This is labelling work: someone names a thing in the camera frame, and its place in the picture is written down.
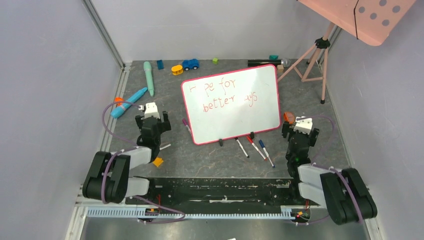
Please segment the red marker cap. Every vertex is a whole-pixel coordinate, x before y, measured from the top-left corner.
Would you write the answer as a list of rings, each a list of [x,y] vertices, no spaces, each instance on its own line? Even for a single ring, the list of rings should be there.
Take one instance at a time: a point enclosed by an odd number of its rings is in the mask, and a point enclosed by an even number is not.
[[[247,140],[248,140],[251,144],[253,144],[253,143],[254,143],[250,136],[246,136],[246,138],[247,138]]]

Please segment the pink framed whiteboard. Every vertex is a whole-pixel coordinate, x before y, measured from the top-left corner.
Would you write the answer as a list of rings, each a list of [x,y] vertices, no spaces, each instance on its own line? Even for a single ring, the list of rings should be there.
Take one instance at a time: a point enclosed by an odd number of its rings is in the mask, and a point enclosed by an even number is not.
[[[196,145],[266,132],[282,124],[274,65],[189,79],[180,88]]]

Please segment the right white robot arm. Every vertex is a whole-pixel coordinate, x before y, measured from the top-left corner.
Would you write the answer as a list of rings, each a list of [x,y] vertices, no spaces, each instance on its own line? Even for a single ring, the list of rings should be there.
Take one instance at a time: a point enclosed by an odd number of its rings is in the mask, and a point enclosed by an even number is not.
[[[309,150],[319,132],[311,118],[300,117],[282,125],[281,135],[288,141],[287,171],[293,178],[289,199],[295,204],[310,200],[326,208],[337,225],[375,218],[377,205],[357,169],[323,167],[310,159]]]

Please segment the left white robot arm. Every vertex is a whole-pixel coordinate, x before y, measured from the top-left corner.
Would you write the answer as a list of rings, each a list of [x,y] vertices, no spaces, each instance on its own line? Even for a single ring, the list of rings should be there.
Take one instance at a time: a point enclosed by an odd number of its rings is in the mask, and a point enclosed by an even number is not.
[[[116,152],[98,151],[95,153],[85,181],[82,195],[104,204],[120,203],[129,196],[130,170],[152,163],[161,151],[161,136],[172,129],[168,112],[162,116],[135,117],[140,135],[135,146]]]

